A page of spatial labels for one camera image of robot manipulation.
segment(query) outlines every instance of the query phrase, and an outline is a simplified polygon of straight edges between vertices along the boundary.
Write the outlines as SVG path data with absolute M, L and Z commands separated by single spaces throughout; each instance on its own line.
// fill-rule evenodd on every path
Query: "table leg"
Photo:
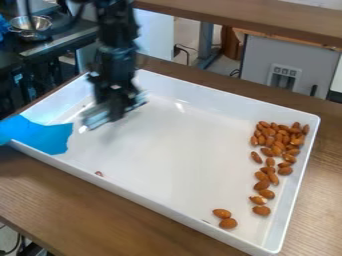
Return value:
M 207 68 L 219 55 L 219 51 L 212 49 L 214 24 L 201 22 L 200 36 L 198 45 L 198 62 L 197 67 L 200 69 Z

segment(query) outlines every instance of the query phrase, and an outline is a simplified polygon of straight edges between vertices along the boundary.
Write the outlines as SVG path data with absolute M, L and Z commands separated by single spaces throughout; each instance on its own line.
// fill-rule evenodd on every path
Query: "white wall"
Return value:
M 70 2 L 68 5 L 73 14 L 77 12 L 78 5 Z M 136 40 L 141 48 L 140 51 L 156 58 L 172 60 L 174 45 L 173 16 L 143 10 L 135 10 L 135 15 L 140 26 L 140 37 Z M 88 5 L 85 8 L 83 18 L 96 21 L 95 17 L 94 8 Z M 96 47 L 96 44 L 92 44 L 78 51 L 81 71 L 84 70 L 86 63 L 93 60 Z

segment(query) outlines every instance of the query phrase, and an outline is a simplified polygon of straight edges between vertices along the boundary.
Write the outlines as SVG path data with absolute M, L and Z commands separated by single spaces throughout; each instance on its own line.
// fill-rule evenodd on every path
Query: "white tray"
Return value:
M 91 132 L 83 132 L 79 117 L 93 102 L 86 76 L 22 113 L 41 124 L 74 122 L 65 154 L 11 145 L 246 253 L 278 253 L 320 118 L 148 71 L 139 71 L 136 83 L 148 91 L 149 103 Z M 272 188 L 267 218 L 255 215 L 248 200 L 259 168 L 249 158 L 249 138 L 259 120 L 311 127 L 294 173 Z M 215 208 L 230 210 L 238 227 L 220 229 Z

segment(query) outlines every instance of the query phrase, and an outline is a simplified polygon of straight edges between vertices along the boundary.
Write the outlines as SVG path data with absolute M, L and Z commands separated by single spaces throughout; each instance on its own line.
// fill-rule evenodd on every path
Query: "pile of almonds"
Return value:
M 309 125 L 301 127 L 298 122 L 293 123 L 291 127 L 276 123 L 269 124 L 265 121 L 260 121 L 256 125 L 250 143 L 254 147 L 261 146 L 260 151 L 266 157 L 266 166 L 261 167 L 255 173 L 259 182 L 254 185 L 254 190 L 259 195 L 249 197 L 256 204 L 253 207 L 254 213 L 262 216 L 268 216 L 271 213 L 271 209 L 265 204 L 267 200 L 273 199 L 275 194 L 268 188 L 271 184 L 279 185 L 274 157 L 281 157 L 284 160 L 278 164 L 278 175 L 290 175 L 293 172 L 291 166 L 297 161 L 296 156 L 300 153 L 300 147 L 304 144 L 309 130 Z M 258 164 L 264 163 L 261 156 L 255 151 L 251 152 L 251 157 Z
M 213 210 L 213 214 L 221 219 L 221 222 L 219 224 L 221 228 L 232 229 L 238 225 L 237 221 L 231 218 L 232 214 L 230 213 L 230 211 L 227 211 L 225 209 L 215 209 Z

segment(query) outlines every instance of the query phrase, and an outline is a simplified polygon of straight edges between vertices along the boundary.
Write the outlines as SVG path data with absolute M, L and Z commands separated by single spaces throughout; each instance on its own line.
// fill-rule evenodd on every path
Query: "blue glove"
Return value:
M 0 122 L 0 146 L 14 139 L 50 155 L 63 154 L 72 127 L 72 123 L 40 125 L 16 115 Z
M 6 34 L 11 25 L 5 20 L 5 18 L 0 14 L 0 42 L 4 40 L 3 35 Z

